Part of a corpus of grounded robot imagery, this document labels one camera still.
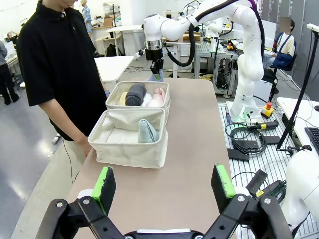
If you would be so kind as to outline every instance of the black hair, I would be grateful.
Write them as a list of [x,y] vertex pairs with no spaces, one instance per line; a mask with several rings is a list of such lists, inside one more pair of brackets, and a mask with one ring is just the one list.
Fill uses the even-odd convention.
[[294,30],[294,28],[295,28],[295,22],[291,18],[290,18],[290,26],[293,27],[292,29],[290,29],[290,32],[292,32]]

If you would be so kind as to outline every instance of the shirt collar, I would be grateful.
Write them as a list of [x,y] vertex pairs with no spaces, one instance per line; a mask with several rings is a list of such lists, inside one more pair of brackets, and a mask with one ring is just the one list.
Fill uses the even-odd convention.
[[[70,14],[72,12],[73,12],[73,9],[70,7],[65,9],[66,14]],[[42,4],[42,0],[40,0],[36,6],[36,13],[43,16],[43,17],[49,18],[51,20],[61,20],[61,19],[65,18],[65,14],[63,14],[62,12],[55,11],[53,9],[50,9],[50,8],[44,6]]]

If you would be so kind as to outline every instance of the yellow cloth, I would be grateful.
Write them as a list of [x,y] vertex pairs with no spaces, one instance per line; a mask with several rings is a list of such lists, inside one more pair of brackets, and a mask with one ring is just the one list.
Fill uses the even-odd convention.
[[127,91],[125,91],[125,92],[122,93],[122,95],[121,95],[121,97],[120,97],[120,100],[119,100],[119,105],[120,105],[120,106],[124,106],[124,105],[125,105],[125,99],[126,99],[126,94],[127,94],[127,93],[128,93]]

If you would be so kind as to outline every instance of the gray wall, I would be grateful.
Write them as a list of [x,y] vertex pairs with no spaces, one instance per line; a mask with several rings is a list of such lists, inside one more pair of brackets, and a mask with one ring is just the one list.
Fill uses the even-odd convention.
[[[297,42],[297,58],[291,72],[293,80],[301,87],[304,82],[307,59],[310,49],[311,31],[307,24],[319,25],[319,0],[259,0],[262,5],[262,19],[279,23],[281,16],[290,16],[295,21],[293,36]],[[314,101],[319,101],[319,47],[306,93]]]

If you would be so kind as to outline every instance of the brown tabletop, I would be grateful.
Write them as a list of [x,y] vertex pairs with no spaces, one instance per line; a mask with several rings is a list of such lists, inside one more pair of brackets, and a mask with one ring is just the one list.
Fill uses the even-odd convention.
[[[117,188],[109,217],[121,233],[136,229],[191,228],[205,233],[219,215],[210,186],[213,166],[230,174],[223,128],[213,85],[200,79],[165,79],[171,106],[168,147],[162,169],[112,165]],[[68,197],[93,188],[104,166],[91,151]],[[77,239],[94,238],[89,228]]]

